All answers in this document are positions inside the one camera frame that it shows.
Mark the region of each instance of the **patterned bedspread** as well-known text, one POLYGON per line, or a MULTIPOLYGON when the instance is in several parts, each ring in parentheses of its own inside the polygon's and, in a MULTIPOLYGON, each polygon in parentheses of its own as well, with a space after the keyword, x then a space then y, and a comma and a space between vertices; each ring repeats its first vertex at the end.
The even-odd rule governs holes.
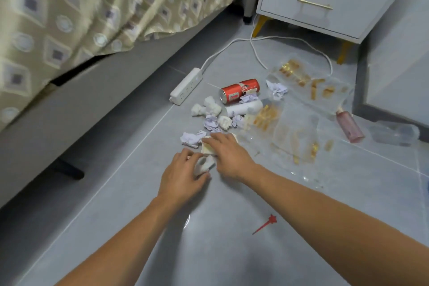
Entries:
POLYGON ((0 131, 51 79, 137 39, 184 31, 232 1, 0 0, 0 131))

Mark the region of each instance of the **gold nightstand leg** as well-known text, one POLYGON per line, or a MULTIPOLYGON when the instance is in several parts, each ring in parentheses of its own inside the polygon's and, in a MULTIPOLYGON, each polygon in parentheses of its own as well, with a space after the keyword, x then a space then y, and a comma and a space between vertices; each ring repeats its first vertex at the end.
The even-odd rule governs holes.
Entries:
POLYGON ((253 33, 252 33, 252 38, 255 38, 258 35, 262 26, 264 26, 265 22, 269 19, 272 19, 272 18, 265 15, 259 15, 258 23, 256 23, 255 29, 253 30, 253 33))
POLYGON ((341 53, 337 59, 337 64, 343 64, 344 60, 346 59, 347 53, 349 52, 352 45, 353 43, 351 43, 350 41, 343 41, 343 43, 341 44, 341 53))

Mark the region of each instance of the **pink bottle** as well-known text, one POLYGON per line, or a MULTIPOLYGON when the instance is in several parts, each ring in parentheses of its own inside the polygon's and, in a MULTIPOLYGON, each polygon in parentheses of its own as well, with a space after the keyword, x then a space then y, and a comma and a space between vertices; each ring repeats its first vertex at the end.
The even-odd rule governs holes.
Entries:
POLYGON ((347 111, 337 111, 337 121, 349 142, 358 143, 365 138, 362 130, 360 130, 353 117, 347 111))

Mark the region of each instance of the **bed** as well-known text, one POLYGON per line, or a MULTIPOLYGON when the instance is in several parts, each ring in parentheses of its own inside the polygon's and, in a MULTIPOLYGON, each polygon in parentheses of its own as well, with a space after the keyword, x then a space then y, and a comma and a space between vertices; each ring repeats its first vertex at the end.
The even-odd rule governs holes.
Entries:
POLYGON ((256 1, 0 0, 0 207, 226 6, 256 1))

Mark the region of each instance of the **white wall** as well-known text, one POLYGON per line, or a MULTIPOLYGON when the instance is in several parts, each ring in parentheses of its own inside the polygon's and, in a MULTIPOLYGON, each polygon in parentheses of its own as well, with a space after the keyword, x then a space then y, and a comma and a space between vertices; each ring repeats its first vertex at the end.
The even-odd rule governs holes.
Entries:
POLYGON ((370 46, 366 103, 429 125, 429 0, 396 0, 370 46))

